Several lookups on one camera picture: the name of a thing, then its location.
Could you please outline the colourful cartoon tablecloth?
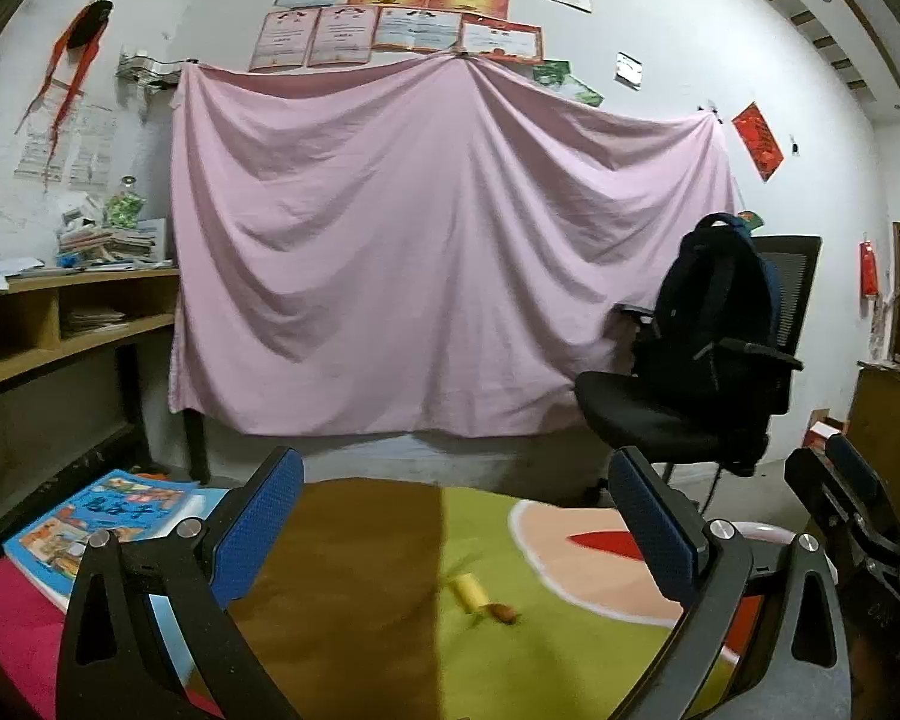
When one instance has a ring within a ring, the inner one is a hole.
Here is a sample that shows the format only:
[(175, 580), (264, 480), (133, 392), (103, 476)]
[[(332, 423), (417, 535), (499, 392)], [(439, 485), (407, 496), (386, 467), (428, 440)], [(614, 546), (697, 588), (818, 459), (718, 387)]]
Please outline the colourful cartoon tablecloth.
[(605, 718), (679, 613), (611, 509), (381, 479), (309, 484), (230, 606), (307, 718)]

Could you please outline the framed certificates on wall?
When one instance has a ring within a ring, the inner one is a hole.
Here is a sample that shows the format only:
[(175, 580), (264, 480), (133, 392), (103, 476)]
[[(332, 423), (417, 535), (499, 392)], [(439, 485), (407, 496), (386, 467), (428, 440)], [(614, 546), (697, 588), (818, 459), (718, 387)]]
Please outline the framed certificates on wall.
[[(589, 13), (592, 0), (548, 0)], [(543, 29), (510, 18), (510, 0), (274, 0), (251, 71), (362, 65), (377, 52), (544, 60)]]

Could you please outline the glass jar green contents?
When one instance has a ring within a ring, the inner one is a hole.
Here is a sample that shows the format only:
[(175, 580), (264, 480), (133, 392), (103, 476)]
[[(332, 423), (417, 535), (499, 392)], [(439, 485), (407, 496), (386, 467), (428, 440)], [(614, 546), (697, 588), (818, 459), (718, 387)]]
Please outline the glass jar green contents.
[(136, 229), (145, 204), (146, 200), (137, 193), (136, 177), (121, 177), (118, 190), (103, 207), (105, 226), (118, 231)]

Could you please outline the blue cartoon children's book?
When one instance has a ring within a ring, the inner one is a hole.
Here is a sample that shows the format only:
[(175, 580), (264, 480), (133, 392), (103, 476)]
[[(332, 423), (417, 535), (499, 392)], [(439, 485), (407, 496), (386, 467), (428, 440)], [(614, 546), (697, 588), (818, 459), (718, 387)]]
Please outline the blue cartoon children's book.
[(2, 545), (46, 600), (68, 608), (89, 538), (110, 530), (119, 541), (165, 536), (183, 518), (208, 518), (226, 489), (113, 470), (23, 527)]

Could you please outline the dark blue backpack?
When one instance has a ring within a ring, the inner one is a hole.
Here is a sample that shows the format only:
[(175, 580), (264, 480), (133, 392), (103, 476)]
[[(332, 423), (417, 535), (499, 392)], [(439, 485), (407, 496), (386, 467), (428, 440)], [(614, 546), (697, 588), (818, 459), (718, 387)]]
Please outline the dark blue backpack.
[(712, 392), (741, 379), (748, 344), (770, 346), (781, 325), (774, 266), (748, 225), (710, 213), (681, 239), (653, 309), (660, 361)]

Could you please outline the brown banana peel scrap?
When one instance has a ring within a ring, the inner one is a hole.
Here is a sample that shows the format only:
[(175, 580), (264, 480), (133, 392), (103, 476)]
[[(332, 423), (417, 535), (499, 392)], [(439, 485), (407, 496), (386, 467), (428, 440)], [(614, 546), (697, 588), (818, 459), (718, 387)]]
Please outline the brown banana peel scrap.
[(504, 605), (504, 603), (487, 603), (484, 606), (484, 611), (486, 611), (487, 616), (492, 617), (497, 622), (507, 624), (507, 626), (512, 626), (520, 619), (520, 613), (512, 606)]

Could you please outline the black office chair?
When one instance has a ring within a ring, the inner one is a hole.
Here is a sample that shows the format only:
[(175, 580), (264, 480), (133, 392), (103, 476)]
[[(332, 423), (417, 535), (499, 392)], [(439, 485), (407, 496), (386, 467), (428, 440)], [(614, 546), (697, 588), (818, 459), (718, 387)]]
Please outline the black office chair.
[(635, 323), (627, 374), (578, 374), (574, 395), (587, 426), (611, 449), (637, 447), (670, 479), (679, 465), (712, 463), (747, 478), (769, 445), (770, 420), (790, 408), (792, 377), (803, 369), (798, 343), (823, 239), (758, 236), (756, 250), (774, 266), (781, 287), (781, 325), (770, 346), (748, 344), (735, 387), (712, 392), (660, 361), (653, 309), (620, 302), (617, 316)]

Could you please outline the wooden cabinet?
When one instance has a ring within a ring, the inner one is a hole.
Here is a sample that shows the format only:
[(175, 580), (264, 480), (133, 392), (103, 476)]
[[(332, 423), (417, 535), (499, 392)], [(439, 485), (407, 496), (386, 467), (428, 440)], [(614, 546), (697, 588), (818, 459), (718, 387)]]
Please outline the wooden cabinet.
[(847, 438), (881, 476), (900, 518), (900, 367), (860, 362)]

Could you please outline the red white plastic basin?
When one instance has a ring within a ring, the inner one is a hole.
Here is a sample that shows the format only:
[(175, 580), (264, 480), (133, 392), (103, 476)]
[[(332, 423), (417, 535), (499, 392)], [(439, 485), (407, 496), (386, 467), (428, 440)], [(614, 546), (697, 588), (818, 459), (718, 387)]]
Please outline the red white plastic basin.
[[(787, 546), (798, 538), (802, 543), (813, 543), (818, 551), (824, 556), (827, 568), (831, 572), (832, 583), (839, 583), (839, 573), (831, 557), (826, 554), (823, 546), (823, 539), (820, 536), (814, 536), (809, 532), (792, 532), (787, 528), (779, 527), (779, 525), (770, 525), (770, 523), (751, 522), (751, 520), (735, 520), (733, 522), (736, 530), (745, 538), (758, 543), (770, 544), (770, 546)], [(724, 650), (722, 650), (722, 658), (732, 665), (736, 665), (740, 661), (741, 655), (746, 652), (746, 647), (751, 640), (756, 621), (758, 621), (759, 611), (763, 606), (763, 595), (743, 596), (740, 605), (736, 608), (735, 617), (728, 629), (727, 639), (725, 639)]]

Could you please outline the wooden shelf unit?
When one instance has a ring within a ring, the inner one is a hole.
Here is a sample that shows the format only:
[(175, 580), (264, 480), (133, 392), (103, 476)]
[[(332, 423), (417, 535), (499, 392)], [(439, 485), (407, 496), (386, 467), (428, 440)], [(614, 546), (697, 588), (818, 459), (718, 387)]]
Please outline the wooden shelf unit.
[(175, 268), (14, 277), (0, 291), (0, 395), (175, 323)]

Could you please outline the pink hanging bedsheet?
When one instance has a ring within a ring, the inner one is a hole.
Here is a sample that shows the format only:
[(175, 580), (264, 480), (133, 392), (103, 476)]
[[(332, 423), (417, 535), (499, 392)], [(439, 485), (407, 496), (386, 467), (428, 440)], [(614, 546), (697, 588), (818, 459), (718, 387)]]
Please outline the pink hanging bedsheet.
[(192, 65), (170, 174), (169, 405), (249, 436), (575, 426), (611, 307), (736, 205), (713, 115), (614, 115), (455, 54)]

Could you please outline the red cardboard box on floor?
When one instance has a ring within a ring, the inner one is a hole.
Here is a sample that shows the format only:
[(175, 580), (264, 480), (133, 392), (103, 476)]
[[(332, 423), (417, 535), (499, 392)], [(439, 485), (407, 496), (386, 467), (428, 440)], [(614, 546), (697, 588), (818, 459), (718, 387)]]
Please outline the red cardboard box on floor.
[(803, 447), (824, 452), (826, 442), (832, 436), (845, 433), (847, 422), (834, 418), (827, 408), (820, 408), (809, 413), (808, 426), (803, 436)]

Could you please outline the stack of books on shelf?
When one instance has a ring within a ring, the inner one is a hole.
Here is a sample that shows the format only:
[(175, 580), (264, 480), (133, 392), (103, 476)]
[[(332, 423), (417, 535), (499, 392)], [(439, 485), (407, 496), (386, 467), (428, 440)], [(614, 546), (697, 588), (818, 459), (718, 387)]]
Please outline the stack of books on shelf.
[(84, 224), (58, 236), (59, 268), (133, 270), (169, 261), (167, 222), (141, 220), (135, 227)]

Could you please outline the yellow banana piece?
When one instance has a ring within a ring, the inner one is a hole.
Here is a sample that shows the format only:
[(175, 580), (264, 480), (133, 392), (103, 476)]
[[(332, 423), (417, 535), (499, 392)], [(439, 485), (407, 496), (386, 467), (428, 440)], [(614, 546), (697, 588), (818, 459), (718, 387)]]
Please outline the yellow banana piece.
[(457, 574), (450, 578), (450, 589), (468, 614), (482, 614), (491, 605), (486, 590), (473, 574)]

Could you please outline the red paper wall decoration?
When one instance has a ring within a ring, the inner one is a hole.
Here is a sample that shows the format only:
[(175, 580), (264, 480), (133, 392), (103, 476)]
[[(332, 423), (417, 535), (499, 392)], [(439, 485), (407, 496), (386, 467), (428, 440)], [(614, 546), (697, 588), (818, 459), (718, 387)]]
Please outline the red paper wall decoration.
[(784, 152), (756, 103), (751, 103), (733, 117), (738, 137), (751, 156), (761, 181), (767, 182), (784, 162)]

